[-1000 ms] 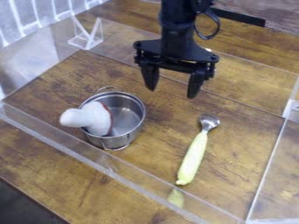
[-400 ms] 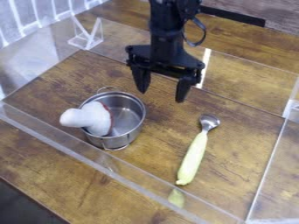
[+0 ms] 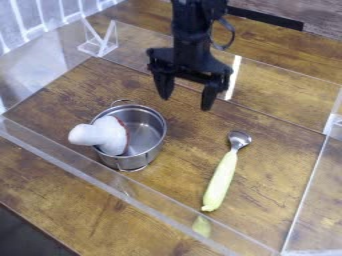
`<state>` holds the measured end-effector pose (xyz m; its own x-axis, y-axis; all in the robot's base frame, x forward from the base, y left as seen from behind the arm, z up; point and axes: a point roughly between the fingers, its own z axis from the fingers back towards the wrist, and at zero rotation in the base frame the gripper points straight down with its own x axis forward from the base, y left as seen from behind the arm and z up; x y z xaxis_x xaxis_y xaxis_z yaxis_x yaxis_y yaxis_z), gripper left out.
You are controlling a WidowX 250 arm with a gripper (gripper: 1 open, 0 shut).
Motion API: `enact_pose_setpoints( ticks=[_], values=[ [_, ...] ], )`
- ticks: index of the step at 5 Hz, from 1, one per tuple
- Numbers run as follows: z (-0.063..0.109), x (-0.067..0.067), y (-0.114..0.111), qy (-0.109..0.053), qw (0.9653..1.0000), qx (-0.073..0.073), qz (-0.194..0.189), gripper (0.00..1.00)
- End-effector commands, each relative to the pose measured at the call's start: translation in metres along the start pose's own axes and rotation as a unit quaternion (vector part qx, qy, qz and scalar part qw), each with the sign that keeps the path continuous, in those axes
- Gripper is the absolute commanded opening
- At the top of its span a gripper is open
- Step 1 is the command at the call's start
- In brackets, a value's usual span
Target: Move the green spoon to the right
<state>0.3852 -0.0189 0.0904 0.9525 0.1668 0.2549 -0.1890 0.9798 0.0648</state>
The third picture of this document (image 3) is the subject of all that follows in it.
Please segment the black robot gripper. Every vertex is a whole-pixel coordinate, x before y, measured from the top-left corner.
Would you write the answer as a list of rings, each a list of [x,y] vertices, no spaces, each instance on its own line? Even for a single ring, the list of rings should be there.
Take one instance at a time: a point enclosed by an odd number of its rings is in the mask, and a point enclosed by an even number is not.
[[[217,45],[211,37],[212,27],[201,31],[185,32],[173,28],[173,45],[171,47],[148,48],[148,70],[159,96],[167,100],[171,97],[175,78],[183,78],[204,85],[200,109],[209,111],[219,93],[228,89],[228,79],[232,68],[220,62],[211,54],[211,47],[224,50],[225,45]]]

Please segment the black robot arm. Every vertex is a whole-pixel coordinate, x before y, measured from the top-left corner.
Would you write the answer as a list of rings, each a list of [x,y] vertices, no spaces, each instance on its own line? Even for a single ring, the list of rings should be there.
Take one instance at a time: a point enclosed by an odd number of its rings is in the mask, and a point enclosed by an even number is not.
[[[148,70],[160,97],[167,100],[173,91],[175,78],[204,85],[200,108],[208,111],[216,95],[228,89],[232,68],[211,54],[209,47],[225,50],[235,39],[235,29],[224,20],[228,0],[171,0],[172,4],[172,48],[149,48]],[[213,42],[212,23],[217,21],[231,32],[224,45]]]

